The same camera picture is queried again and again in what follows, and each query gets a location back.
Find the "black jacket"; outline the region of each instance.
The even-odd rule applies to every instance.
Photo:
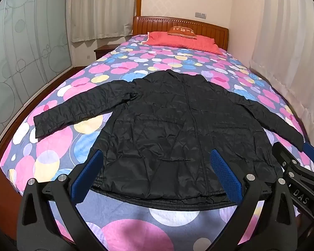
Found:
[[[299,150],[303,137],[255,101],[171,70],[133,82],[112,81],[34,118],[36,138],[113,111],[92,146],[104,168],[92,190],[156,209],[208,210],[232,205],[210,166],[212,149],[273,183],[282,168],[262,127]]]

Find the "wooden nightstand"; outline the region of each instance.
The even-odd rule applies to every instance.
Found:
[[[102,58],[104,55],[113,51],[115,48],[119,46],[120,44],[108,44],[108,45],[101,46],[98,49],[95,49],[94,51],[95,51],[96,60],[98,60],[99,58]]]

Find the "pillow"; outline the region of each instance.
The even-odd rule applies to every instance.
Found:
[[[145,44],[186,48],[213,53],[216,55],[223,55],[220,52],[219,47],[215,44],[214,39],[199,35],[197,35],[197,39],[188,39],[184,37],[168,35],[167,32],[156,31],[148,33],[148,40],[145,42]]]
[[[191,28],[182,27],[182,26],[173,26],[167,32],[168,35],[179,36],[188,39],[196,39],[197,35]]]

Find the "blue gripper pad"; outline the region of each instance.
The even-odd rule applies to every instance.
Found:
[[[103,167],[103,153],[98,150],[85,165],[77,179],[71,186],[71,202],[79,204],[84,201],[98,173]]]
[[[308,142],[305,142],[302,150],[314,163],[314,147]]]
[[[237,205],[241,204],[242,184],[216,149],[211,152],[210,163],[229,200]]]

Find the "wall outlet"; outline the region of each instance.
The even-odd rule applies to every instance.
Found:
[[[206,14],[205,13],[196,12],[196,17],[197,18],[201,18],[201,19],[205,19],[206,18]]]

